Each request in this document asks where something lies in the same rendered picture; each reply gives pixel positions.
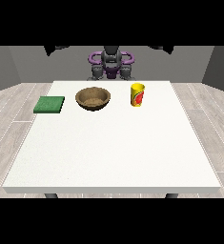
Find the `green square pad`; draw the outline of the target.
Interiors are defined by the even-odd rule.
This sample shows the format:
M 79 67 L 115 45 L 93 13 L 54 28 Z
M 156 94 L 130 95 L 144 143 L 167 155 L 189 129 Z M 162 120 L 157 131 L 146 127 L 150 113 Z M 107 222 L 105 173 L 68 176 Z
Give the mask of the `green square pad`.
M 41 96 L 34 109 L 34 113 L 60 113 L 65 97 L 64 96 Z

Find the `brown wooden bowl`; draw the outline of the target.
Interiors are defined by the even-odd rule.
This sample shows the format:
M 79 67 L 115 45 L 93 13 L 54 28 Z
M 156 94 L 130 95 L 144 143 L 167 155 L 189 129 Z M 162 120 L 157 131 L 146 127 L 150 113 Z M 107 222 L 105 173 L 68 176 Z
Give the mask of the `brown wooden bowl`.
M 98 87 L 85 88 L 75 95 L 77 104 L 84 110 L 95 112 L 105 108 L 110 102 L 111 94 Z

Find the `yellow cup with melon print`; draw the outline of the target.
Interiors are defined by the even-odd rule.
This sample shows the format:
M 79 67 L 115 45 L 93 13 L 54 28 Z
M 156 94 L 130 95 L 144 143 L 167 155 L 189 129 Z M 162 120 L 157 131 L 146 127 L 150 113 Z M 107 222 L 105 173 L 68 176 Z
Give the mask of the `yellow cup with melon print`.
M 141 83 L 131 85 L 131 104 L 133 107 L 140 107 L 144 96 L 145 86 Z

